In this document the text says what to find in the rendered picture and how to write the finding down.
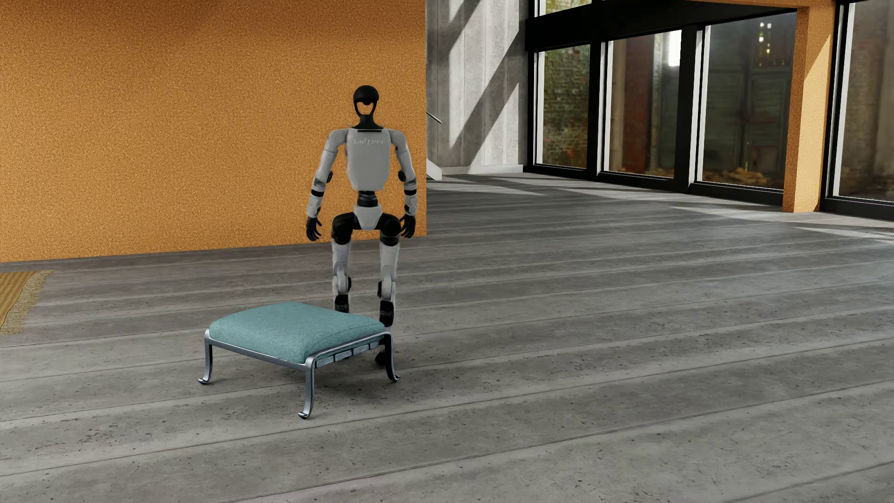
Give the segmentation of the white right robot leg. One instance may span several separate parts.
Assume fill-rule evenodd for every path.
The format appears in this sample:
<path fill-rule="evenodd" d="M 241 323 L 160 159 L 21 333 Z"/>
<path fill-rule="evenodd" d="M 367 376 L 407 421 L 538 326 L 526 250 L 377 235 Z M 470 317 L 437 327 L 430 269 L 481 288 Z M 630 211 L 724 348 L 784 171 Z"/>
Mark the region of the white right robot leg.
<path fill-rule="evenodd" d="M 332 220 L 332 294 L 333 308 L 340 313 L 350 311 L 349 292 L 352 280 L 349 276 L 352 233 L 359 229 L 353 212 L 337 215 Z"/>

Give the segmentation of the white robot leg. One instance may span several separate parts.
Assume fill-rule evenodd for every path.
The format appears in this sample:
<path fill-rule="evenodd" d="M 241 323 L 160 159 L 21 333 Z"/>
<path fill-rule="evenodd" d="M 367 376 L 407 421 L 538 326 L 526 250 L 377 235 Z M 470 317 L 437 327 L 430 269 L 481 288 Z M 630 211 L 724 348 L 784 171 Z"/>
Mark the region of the white robot leg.
<path fill-rule="evenodd" d="M 359 229 L 353 212 L 337 215 L 332 220 L 332 294 L 333 308 L 340 313 L 350 311 L 349 292 L 352 280 L 349 276 L 352 233 Z"/>
<path fill-rule="evenodd" d="M 395 311 L 395 278 L 400 250 L 401 222 L 394 215 L 384 213 L 379 218 L 375 228 L 380 232 L 379 320 L 387 329 L 391 329 Z"/>

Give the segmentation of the white left robot leg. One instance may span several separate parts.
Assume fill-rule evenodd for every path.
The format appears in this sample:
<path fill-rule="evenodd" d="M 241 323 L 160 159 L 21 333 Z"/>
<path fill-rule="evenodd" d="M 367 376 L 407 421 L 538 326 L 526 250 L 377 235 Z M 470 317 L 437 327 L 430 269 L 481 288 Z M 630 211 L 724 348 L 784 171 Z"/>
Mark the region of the white left robot leg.
<path fill-rule="evenodd" d="M 395 278 L 400 250 L 401 222 L 394 215 L 384 213 L 379 218 L 375 228 L 380 232 L 379 320 L 387 329 L 391 329 L 395 311 Z"/>

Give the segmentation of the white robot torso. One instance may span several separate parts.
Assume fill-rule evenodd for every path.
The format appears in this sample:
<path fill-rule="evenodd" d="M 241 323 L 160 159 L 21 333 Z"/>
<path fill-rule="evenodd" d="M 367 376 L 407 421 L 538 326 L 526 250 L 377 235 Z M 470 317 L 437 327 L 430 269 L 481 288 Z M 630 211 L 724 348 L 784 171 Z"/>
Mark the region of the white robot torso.
<path fill-rule="evenodd" d="M 346 173 L 359 194 L 353 214 L 361 230 L 373 230 L 383 213 L 375 193 L 384 188 L 389 175 L 391 144 L 390 132 L 386 129 L 348 129 Z"/>

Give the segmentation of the teal cushioned metal footstool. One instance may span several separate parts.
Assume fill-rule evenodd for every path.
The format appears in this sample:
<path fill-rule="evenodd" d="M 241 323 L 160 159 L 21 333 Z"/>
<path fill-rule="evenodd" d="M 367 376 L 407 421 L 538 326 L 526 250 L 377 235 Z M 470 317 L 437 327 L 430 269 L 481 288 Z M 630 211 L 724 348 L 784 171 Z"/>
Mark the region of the teal cushioned metal footstool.
<path fill-rule="evenodd" d="M 382 346 L 376 360 L 391 381 L 400 378 L 393 365 L 393 335 L 381 322 L 306 303 L 275 303 L 225 316 L 210 325 L 204 341 L 203 385 L 213 370 L 212 347 L 305 372 L 305 406 L 299 413 L 303 419 L 312 411 L 318 367 Z"/>

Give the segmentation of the black robot head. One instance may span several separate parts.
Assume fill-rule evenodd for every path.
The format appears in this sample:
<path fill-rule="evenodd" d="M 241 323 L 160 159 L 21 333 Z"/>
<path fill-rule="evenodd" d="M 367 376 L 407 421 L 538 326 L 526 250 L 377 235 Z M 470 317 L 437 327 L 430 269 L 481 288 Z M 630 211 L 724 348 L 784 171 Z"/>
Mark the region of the black robot head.
<path fill-rule="evenodd" d="M 359 121 L 357 124 L 352 125 L 353 129 L 358 129 L 360 131 L 380 131 L 384 128 L 374 120 L 374 111 L 378 99 L 378 91 L 371 85 L 362 85 L 355 90 L 353 94 L 353 107 Z"/>

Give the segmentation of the tan woven rug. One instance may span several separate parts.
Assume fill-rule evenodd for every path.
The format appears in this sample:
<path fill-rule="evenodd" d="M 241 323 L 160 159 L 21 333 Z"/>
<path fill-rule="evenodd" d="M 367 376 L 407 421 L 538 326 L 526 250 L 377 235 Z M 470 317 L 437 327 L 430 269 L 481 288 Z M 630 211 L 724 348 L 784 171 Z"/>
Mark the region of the tan woven rug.
<path fill-rule="evenodd" d="M 52 270 L 0 272 L 0 336 L 21 333 Z"/>

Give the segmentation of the orange textured pillar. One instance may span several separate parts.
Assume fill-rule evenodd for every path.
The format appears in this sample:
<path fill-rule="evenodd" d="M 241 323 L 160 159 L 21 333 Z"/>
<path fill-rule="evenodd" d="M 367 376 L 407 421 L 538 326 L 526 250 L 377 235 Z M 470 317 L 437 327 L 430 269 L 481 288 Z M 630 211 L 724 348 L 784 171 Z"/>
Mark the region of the orange textured pillar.
<path fill-rule="evenodd" d="M 835 0 L 776 0 L 797 8 L 783 209 L 810 212 L 821 198 Z"/>

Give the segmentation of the black window frame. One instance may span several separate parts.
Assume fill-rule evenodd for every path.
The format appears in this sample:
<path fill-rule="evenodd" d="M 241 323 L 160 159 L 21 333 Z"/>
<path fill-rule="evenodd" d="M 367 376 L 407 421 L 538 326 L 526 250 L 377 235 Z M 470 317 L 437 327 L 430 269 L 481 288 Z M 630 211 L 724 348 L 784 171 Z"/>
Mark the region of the black window frame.
<path fill-rule="evenodd" d="M 894 0 L 835 0 L 815 211 L 894 221 Z M 797 8 L 530 0 L 530 173 L 780 205 Z"/>

